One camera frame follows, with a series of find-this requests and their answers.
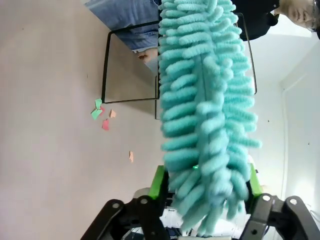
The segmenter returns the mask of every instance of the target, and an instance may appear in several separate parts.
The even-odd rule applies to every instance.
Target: black metal frame
[[[145,26],[149,26],[149,25],[158,24],[159,22],[160,22],[159,20],[158,21],[151,21],[151,22],[146,22],[146,23],[142,23],[142,24],[138,24],[138,25],[133,25],[133,26],[128,26],[128,27],[116,29],[116,30],[109,32],[108,37],[107,37],[107,41],[106,41],[105,57],[104,57],[104,65],[103,65],[103,76],[102,76],[101,100],[102,100],[103,104],[130,103],[130,102],[154,100],[154,108],[155,108],[154,118],[157,119],[157,100],[159,99],[159,96],[160,96],[159,73],[158,73],[158,77],[155,78],[154,97],[127,99],[127,100],[118,100],[118,101],[107,101],[107,102],[105,101],[105,99],[106,99],[108,60],[109,60],[110,42],[111,42],[112,34],[117,34],[117,33],[125,32],[125,31],[131,30],[131,29],[136,29],[136,28],[141,28],[141,27],[145,27]]]
[[[244,25],[244,31],[246,35],[246,39],[248,42],[249,46],[249,52],[250,52],[250,58],[251,58],[251,63],[252,63],[252,71],[253,71],[253,79],[254,79],[254,94],[257,93],[257,81],[256,81],[256,71],[255,71],[255,65],[254,65],[254,59],[252,56],[252,51],[251,51],[251,45],[250,45],[250,40],[249,40],[249,35],[247,31],[247,26],[245,22],[244,15],[242,13],[236,13],[238,16],[241,16],[243,19],[243,25]],[[110,42],[111,42],[111,36],[112,34],[120,33],[120,32],[125,32],[131,29],[136,29],[136,28],[141,28],[145,26],[150,26],[154,24],[158,24],[161,20],[160,17],[160,11],[159,11],[159,20],[158,21],[151,21],[151,22],[146,22],[138,25],[133,25],[133,26],[128,26],[120,29],[116,29],[113,31],[110,31],[107,37],[106,41],[106,48],[105,48],[105,57],[104,57],[104,65],[103,65],[103,76],[102,76],[102,91],[101,91],[101,100],[103,104],[115,104],[115,103],[130,103],[130,102],[139,102],[139,101],[150,101],[154,100],[154,118],[157,119],[157,100],[159,100],[160,97],[160,76],[159,72],[157,77],[155,78],[154,82],[154,97],[149,97],[149,98],[136,98],[136,99],[127,99],[127,100],[117,100],[117,101],[105,101],[106,99],[106,85],[107,85],[107,72],[108,72],[108,60],[109,60],[109,51],[110,51]]]

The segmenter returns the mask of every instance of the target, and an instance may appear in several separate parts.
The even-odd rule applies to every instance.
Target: screw
[[[262,199],[268,202],[271,198],[268,195],[264,195]]]
[[[141,201],[140,201],[141,204],[146,204],[147,202],[148,202],[148,200],[145,199],[145,198],[142,198]]]
[[[290,199],[290,203],[292,203],[293,205],[297,205],[297,200],[295,200],[294,198]]]
[[[112,207],[113,207],[114,209],[117,209],[118,207],[120,207],[120,204],[119,204],[119,203],[114,203],[114,204],[112,204]]]

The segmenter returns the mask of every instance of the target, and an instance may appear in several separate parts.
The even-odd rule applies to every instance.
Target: orange paper scrap
[[[134,162],[134,152],[133,151],[129,151],[129,159],[130,159],[130,162]]]
[[[115,118],[116,116],[117,116],[117,113],[111,109],[109,113],[109,117],[112,119],[112,118]]]

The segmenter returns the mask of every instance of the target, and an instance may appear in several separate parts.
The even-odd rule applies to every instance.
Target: teal microfiber duster
[[[183,230],[201,221],[212,234],[223,209],[228,219],[248,199],[248,138],[258,117],[241,29],[230,0],[162,0],[159,73],[164,165],[172,205]]]

